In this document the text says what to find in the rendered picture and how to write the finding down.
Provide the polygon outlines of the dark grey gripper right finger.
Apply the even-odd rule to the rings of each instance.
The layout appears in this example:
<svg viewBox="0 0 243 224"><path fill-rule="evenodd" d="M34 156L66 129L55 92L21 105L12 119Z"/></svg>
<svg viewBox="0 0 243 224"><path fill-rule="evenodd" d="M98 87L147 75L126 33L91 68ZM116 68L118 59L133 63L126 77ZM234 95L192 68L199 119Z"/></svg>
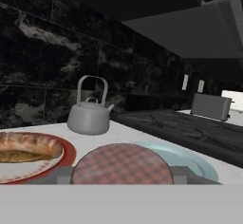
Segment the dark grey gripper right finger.
<svg viewBox="0 0 243 224"><path fill-rule="evenodd" d="M199 177L186 166L172 166L171 172L173 174L175 184L189 184L189 185L219 185L219 182Z"/></svg>

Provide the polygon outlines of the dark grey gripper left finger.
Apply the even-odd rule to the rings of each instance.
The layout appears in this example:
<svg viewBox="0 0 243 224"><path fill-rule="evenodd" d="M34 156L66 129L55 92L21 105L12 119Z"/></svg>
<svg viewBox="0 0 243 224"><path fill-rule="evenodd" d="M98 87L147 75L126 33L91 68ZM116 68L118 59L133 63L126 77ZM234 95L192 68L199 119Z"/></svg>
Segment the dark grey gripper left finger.
<svg viewBox="0 0 243 224"><path fill-rule="evenodd" d="M28 184L69 184L73 170L71 166L57 167L47 176L30 180Z"/></svg>

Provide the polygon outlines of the golden brown croissant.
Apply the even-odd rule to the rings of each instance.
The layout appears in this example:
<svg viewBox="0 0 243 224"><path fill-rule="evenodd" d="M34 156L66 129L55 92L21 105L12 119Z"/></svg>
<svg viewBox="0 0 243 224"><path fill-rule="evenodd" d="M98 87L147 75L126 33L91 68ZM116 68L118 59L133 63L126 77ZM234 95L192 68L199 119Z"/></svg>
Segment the golden brown croissant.
<svg viewBox="0 0 243 224"><path fill-rule="evenodd" d="M1 163L56 159L62 152L62 144L53 137L13 132L0 133Z"/></svg>

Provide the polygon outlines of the light blue plate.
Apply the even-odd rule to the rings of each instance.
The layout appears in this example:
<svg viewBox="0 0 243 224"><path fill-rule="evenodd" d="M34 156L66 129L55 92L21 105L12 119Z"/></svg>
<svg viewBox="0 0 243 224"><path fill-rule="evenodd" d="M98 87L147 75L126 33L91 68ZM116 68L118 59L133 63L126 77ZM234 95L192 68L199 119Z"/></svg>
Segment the light blue plate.
<svg viewBox="0 0 243 224"><path fill-rule="evenodd" d="M170 167L188 167L199 177L218 181L218 174L215 168L188 149L166 142L139 141L138 145L160 155Z"/></svg>

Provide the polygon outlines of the white plate with red rim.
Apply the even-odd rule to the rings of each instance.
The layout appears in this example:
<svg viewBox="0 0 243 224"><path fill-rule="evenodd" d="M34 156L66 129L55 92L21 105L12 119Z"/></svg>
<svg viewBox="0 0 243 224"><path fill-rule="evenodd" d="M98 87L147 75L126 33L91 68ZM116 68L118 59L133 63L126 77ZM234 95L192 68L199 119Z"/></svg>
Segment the white plate with red rim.
<svg viewBox="0 0 243 224"><path fill-rule="evenodd" d="M62 154L56 159L37 160L19 163L1 163L0 162L0 184L19 184L26 183L38 177L47 176L57 167L71 166L76 158L76 150L74 146L67 140L62 138L30 132L13 132L33 135L44 135L53 137L63 146Z"/></svg>

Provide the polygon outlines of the black hob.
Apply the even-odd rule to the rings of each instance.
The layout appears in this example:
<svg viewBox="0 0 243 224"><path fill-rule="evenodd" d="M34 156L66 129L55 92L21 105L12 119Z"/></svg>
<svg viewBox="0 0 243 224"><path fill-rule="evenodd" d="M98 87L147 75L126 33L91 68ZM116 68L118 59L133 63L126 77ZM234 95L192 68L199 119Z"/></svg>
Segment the black hob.
<svg viewBox="0 0 243 224"><path fill-rule="evenodd" d="M192 115L189 109L148 107L144 97L129 96L125 111L113 121L243 169L243 112L231 110L227 121Z"/></svg>

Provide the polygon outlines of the grey metal kettle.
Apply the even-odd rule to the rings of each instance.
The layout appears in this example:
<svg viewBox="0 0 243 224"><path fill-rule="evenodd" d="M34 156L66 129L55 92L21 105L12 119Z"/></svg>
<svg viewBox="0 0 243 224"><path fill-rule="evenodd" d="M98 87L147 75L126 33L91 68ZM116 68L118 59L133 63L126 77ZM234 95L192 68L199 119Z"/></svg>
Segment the grey metal kettle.
<svg viewBox="0 0 243 224"><path fill-rule="evenodd" d="M106 96L108 92L108 83L104 78L102 101L91 102L90 98L82 101L82 85L85 79L91 78L91 75L84 75L77 84L76 103L71 107L67 127L78 134L88 136L99 136L105 134L110 127L110 112L114 104L105 107Z"/></svg>

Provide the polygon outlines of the grey toaster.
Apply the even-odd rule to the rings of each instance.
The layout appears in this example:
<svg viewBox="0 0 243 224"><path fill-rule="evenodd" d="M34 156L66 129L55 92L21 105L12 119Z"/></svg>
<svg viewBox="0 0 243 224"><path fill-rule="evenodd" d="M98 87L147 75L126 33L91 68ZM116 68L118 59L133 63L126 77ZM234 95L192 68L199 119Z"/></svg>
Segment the grey toaster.
<svg viewBox="0 0 243 224"><path fill-rule="evenodd" d="M196 93L192 102L191 114L226 121L230 117L231 103L231 98Z"/></svg>

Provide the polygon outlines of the white box-shaped appliance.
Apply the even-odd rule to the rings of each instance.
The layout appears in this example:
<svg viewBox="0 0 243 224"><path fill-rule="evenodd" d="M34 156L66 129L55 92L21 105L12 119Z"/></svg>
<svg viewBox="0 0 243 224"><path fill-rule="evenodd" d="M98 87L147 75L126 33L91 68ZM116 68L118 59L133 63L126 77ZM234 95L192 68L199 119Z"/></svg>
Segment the white box-shaped appliance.
<svg viewBox="0 0 243 224"><path fill-rule="evenodd" d="M230 106L232 110L243 112L243 92L223 90L221 96L232 99Z"/></svg>

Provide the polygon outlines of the dark grey range hood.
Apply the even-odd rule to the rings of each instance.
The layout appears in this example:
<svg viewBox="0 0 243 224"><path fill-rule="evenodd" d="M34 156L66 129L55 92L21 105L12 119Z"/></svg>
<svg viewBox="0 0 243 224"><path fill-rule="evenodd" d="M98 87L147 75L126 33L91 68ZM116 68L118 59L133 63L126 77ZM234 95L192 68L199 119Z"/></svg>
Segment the dark grey range hood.
<svg viewBox="0 0 243 224"><path fill-rule="evenodd" d="M243 58L241 0L203 2L124 24L181 58Z"/></svg>

